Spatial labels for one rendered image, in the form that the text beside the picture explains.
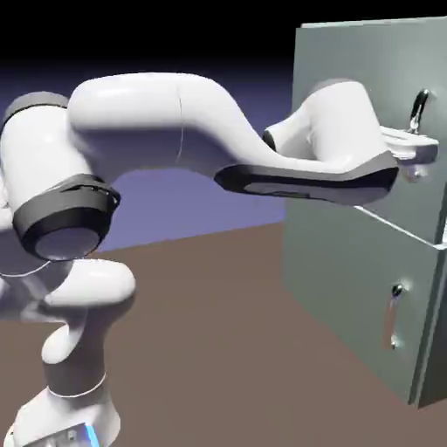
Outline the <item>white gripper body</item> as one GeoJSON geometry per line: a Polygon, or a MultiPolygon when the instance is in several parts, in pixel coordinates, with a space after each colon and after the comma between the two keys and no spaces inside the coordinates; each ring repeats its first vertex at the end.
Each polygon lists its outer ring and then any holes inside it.
{"type": "Polygon", "coordinates": [[[439,141],[427,135],[381,127],[383,139],[393,156],[403,164],[431,164],[438,155],[439,141]]]}

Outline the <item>curved dark metal handle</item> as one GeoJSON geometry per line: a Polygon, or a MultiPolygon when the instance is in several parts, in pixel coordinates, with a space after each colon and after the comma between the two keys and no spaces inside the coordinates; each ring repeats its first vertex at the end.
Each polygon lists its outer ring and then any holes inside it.
{"type": "Polygon", "coordinates": [[[424,163],[428,163],[430,139],[420,134],[424,108],[430,98],[430,90],[422,89],[416,95],[409,117],[407,132],[412,135],[410,157],[406,164],[405,175],[410,182],[417,182],[426,175],[424,163]]]}

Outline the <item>grey-green cabinet door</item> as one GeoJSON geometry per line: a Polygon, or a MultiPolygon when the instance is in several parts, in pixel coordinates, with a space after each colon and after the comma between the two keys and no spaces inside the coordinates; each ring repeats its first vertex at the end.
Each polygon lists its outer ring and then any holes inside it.
{"type": "Polygon", "coordinates": [[[417,94],[430,90],[420,132],[438,140],[436,159],[402,171],[376,215],[433,244],[447,243],[447,17],[303,24],[296,30],[292,107],[326,79],[367,89],[384,127],[406,129],[417,94]]]}
{"type": "Polygon", "coordinates": [[[293,297],[401,400],[447,398],[447,247],[437,248],[365,210],[288,201],[284,278],[293,297]],[[382,343],[393,284],[395,350],[382,343]]]}

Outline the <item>grey-green cabinet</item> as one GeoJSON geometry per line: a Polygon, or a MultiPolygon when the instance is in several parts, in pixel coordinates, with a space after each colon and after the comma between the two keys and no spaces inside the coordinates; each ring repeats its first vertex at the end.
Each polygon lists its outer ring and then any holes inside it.
{"type": "Polygon", "coordinates": [[[447,397],[447,17],[300,27],[293,104],[331,78],[360,81],[396,129],[430,90],[421,130],[439,152],[365,208],[288,201],[285,285],[402,400],[426,406],[447,397]]]}

